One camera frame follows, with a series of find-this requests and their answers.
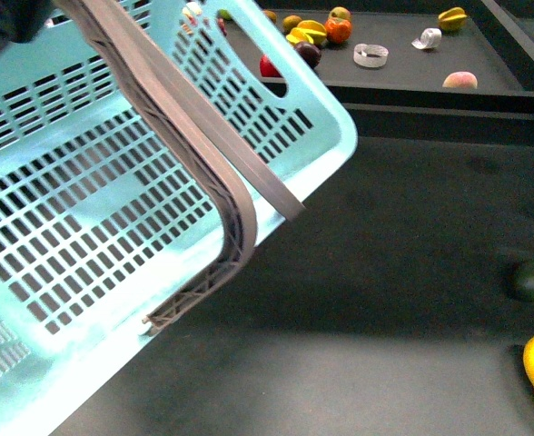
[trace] peach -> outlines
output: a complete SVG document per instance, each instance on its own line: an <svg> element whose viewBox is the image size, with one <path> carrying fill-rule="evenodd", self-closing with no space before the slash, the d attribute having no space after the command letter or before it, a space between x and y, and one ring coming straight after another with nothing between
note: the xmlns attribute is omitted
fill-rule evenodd
<svg viewBox="0 0 534 436"><path fill-rule="evenodd" d="M472 88L477 89L477 77L468 71L458 71L447 76L442 84L443 88Z"/></svg>

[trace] white ribbon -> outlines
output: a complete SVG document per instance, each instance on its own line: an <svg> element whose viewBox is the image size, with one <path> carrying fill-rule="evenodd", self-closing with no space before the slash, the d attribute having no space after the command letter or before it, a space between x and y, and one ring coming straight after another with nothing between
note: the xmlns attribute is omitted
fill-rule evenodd
<svg viewBox="0 0 534 436"><path fill-rule="evenodd" d="M429 50L430 48L437 48L440 44L442 33L440 29L424 29L420 38L412 41L412 45L419 50Z"/></svg>
<svg viewBox="0 0 534 436"><path fill-rule="evenodd" d="M366 68L380 68L387 59L388 49L381 45L358 44L354 47L354 62Z"/></svg>

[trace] gray basket handle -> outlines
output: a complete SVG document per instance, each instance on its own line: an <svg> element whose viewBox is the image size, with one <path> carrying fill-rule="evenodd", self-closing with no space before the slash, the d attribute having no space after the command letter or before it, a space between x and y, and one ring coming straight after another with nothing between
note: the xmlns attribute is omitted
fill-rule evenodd
<svg viewBox="0 0 534 436"><path fill-rule="evenodd" d="M224 242L219 256L144 320L152 323L151 333L158 332L249 261L257 236L252 198L194 122L188 107L177 101L177 88L186 90L193 100L199 96L196 88L115 0L55 0L55 5L75 20L85 39L110 66L126 98L208 193L222 219Z"/></svg>
<svg viewBox="0 0 534 436"><path fill-rule="evenodd" d="M159 82L168 94L193 119L196 125L226 156L241 175L257 190L257 192L280 213L285 219L292 220L304 210L302 203L279 179L259 155L239 136L237 131L228 124L223 116L174 65L172 61L156 46L146 32L137 25L132 18L124 14L119 15L122 7L114 8L114 2L90 2L75 0L66 2L58 0L55 5L65 11L85 8L87 18L96 20L107 35L103 41L91 41L90 44L105 44L120 52L124 61L129 64L134 58L128 50L138 50L145 61L144 67L152 72L155 80ZM72 15L78 25L85 26L80 18Z"/></svg>

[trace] light blue plastic basket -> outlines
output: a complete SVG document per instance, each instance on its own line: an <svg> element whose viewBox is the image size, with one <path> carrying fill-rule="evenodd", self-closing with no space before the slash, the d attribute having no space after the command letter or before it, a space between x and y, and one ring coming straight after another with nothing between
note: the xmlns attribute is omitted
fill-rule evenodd
<svg viewBox="0 0 534 436"><path fill-rule="evenodd" d="M228 9L286 78L283 98L214 21L186 34L183 2L120 3L301 200L353 153L353 121L255 3L208 0L201 19ZM223 242L201 187L75 24L54 22L0 56L0 434L64 420L152 339L142 318ZM282 218L250 189L260 243Z"/></svg>

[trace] orange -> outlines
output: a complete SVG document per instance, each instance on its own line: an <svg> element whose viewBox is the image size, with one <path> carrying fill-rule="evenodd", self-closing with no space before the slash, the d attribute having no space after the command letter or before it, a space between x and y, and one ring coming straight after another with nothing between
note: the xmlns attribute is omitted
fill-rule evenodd
<svg viewBox="0 0 534 436"><path fill-rule="evenodd" d="M351 22L340 18L330 18L325 22L325 30L328 34L328 41L334 44L341 44L348 41L351 35Z"/></svg>

